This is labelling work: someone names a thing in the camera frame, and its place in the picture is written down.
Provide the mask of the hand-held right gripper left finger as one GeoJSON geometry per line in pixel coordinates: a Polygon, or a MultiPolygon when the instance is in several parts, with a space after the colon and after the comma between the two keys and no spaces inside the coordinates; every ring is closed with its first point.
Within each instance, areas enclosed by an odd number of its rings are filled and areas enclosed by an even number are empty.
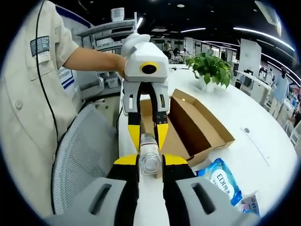
{"type": "Polygon", "coordinates": [[[117,159],[108,176],[97,178],[49,226],[132,226],[139,198],[139,155],[117,159]]]}

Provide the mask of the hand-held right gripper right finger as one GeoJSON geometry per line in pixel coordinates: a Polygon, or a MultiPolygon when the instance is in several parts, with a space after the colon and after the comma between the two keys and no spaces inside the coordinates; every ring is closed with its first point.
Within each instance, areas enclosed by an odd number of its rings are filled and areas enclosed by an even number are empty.
{"type": "Polygon", "coordinates": [[[164,154],[163,198],[171,226],[247,226],[249,214],[207,179],[197,177],[183,158],[164,154]]]}

